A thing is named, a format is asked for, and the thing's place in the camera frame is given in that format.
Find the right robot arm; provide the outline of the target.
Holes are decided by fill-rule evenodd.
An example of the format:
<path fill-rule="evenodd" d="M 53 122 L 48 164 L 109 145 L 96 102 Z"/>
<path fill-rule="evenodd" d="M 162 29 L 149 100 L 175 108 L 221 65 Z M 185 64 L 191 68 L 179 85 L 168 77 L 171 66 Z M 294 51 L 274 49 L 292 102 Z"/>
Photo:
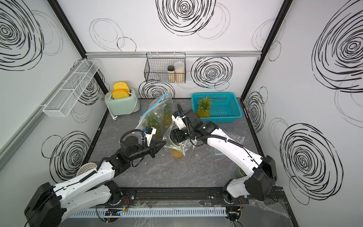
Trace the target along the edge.
<path fill-rule="evenodd" d="M 233 203 L 240 196 L 251 195 L 259 201 L 269 198 L 276 183 L 276 163 L 271 156 L 261 156 L 248 150 L 229 137 L 212 121 L 202 121 L 193 110 L 183 111 L 177 104 L 172 115 L 177 128 L 172 130 L 172 142 L 190 141 L 192 145 L 209 145 L 227 156 L 245 173 L 244 177 L 231 179 L 225 186 L 225 201 Z"/>

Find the clear zip-top bag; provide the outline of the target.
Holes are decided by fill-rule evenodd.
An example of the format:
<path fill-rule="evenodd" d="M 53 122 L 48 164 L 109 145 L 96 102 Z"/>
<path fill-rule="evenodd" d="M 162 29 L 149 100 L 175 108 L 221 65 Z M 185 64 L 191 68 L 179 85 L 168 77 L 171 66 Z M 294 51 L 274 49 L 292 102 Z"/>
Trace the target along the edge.
<path fill-rule="evenodd" d="M 164 119 L 164 106 L 165 104 L 152 105 L 141 117 L 136 129 L 143 130 L 146 127 L 155 128 L 156 134 L 153 135 L 153 139 L 163 139 L 163 119 Z"/>
<path fill-rule="evenodd" d="M 210 136 L 207 138 L 208 145 L 216 148 L 220 153 L 223 153 L 230 159 L 240 156 L 244 151 L 243 148 L 236 145 L 237 142 L 222 130 L 214 131 Z"/>
<path fill-rule="evenodd" d="M 166 142 L 165 149 L 170 149 L 172 156 L 175 158 L 187 157 L 195 148 L 187 130 L 180 130 L 175 124 L 171 124 L 166 129 L 163 140 Z"/>

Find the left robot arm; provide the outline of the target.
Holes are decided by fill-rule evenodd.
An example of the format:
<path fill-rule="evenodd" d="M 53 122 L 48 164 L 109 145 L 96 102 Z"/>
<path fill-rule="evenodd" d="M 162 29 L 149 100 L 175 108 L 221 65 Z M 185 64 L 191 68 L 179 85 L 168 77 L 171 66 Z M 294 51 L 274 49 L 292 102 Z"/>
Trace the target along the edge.
<path fill-rule="evenodd" d="M 149 126 L 130 130 L 121 136 L 119 149 L 102 158 L 97 167 L 55 185 L 40 185 L 24 210 L 25 226 L 57 227 L 70 216 L 98 204 L 114 201 L 118 205 L 123 193 L 113 178 L 133 166 L 134 160 L 156 156 L 166 144 L 165 140 L 153 139 L 156 132 Z"/>

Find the yellow pineapple green crown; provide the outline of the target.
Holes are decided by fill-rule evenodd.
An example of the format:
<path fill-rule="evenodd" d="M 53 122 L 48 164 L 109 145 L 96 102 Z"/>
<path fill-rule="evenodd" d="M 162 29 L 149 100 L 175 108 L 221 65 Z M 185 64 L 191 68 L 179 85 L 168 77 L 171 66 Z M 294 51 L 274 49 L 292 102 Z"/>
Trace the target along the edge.
<path fill-rule="evenodd" d="M 210 117 L 210 110 L 212 104 L 213 104 L 212 99 L 210 99 L 209 96 L 206 96 L 205 98 L 201 99 L 199 101 L 199 105 L 197 108 L 197 116 L 199 118 Z"/>

